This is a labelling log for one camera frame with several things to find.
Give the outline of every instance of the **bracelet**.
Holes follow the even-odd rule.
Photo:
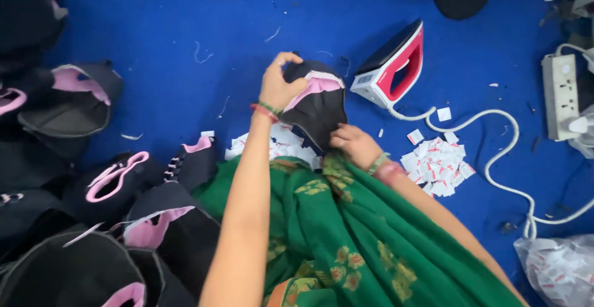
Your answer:
[[[389,162],[381,166],[373,175],[382,184],[390,186],[397,175],[405,175],[405,170],[397,162]]]
[[[385,159],[387,159],[388,157],[390,157],[390,153],[389,152],[383,152],[380,157],[378,157],[375,162],[373,162],[373,164],[369,167],[369,170],[367,170],[367,174],[373,175],[375,174],[375,170],[377,170],[378,166],[380,166]]]
[[[267,115],[272,120],[273,124],[278,122],[278,117],[276,116],[276,114],[273,114],[272,112],[270,112],[268,109],[264,108],[263,106],[253,103],[253,104],[250,104],[249,107],[252,108],[252,111],[257,111],[257,112]]]
[[[279,111],[279,110],[273,108],[272,106],[264,103],[263,101],[258,101],[256,103],[256,105],[262,106],[263,108],[265,108],[266,110],[268,110],[269,112],[271,112],[272,114],[274,114],[276,117],[278,117],[282,113],[282,111]]]

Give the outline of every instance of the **blue carpet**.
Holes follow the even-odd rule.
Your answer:
[[[546,138],[540,60],[562,42],[559,23],[540,20],[551,4],[543,0],[490,0],[476,16],[444,18],[432,0],[66,0],[70,22],[52,64],[108,58],[123,76],[125,89],[111,125],[93,138],[85,165],[123,151],[150,151],[162,161],[179,144],[193,144],[202,130],[215,130],[220,149],[247,132],[248,105],[257,98],[261,76],[279,51],[298,50],[346,74],[389,37],[421,17],[425,23],[424,68],[419,81],[399,102],[400,112],[416,115],[431,106],[449,106],[453,127],[490,108],[518,121],[518,144],[491,169],[499,183],[524,190],[536,200],[536,214],[555,218],[590,200],[592,167],[565,142]],[[268,43],[280,27],[278,35]],[[196,42],[200,43],[194,60]],[[317,51],[326,51],[333,56]],[[341,56],[351,61],[351,67]],[[499,83],[498,88],[490,83]],[[229,97],[222,117],[225,101]],[[530,104],[534,113],[527,107]],[[423,121],[398,121],[365,99],[347,94],[349,121],[376,136],[384,150],[411,152],[406,135],[419,128],[437,134]],[[509,122],[486,116],[457,132],[467,160],[477,170],[507,146]],[[138,136],[137,141],[120,134]],[[531,152],[535,137],[542,140]],[[512,243],[521,229],[507,234],[501,223],[523,226],[527,201],[486,182],[477,174],[442,204],[479,238],[523,294],[524,280]],[[562,202],[566,208],[555,204]],[[541,237],[593,233],[594,211],[562,226],[539,225]]]

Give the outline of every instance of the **woman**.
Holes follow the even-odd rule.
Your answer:
[[[527,306],[471,232],[359,128],[332,133],[339,150],[322,175],[297,158],[269,162],[274,114],[307,85],[286,83],[282,66],[302,61],[278,54],[241,158],[193,193],[225,214],[200,306]]]

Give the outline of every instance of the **clothes iron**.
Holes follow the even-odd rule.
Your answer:
[[[385,43],[355,72],[351,91],[387,108],[391,114],[394,104],[412,88],[423,67],[423,21],[417,19]],[[402,81],[392,89],[394,75],[406,72]]]

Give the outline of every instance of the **power strip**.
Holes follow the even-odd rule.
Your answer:
[[[568,123],[580,116],[577,108],[575,55],[545,55],[540,64],[545,87],[549,138],[555,141],[573,139],[580,135],[568,128]]]

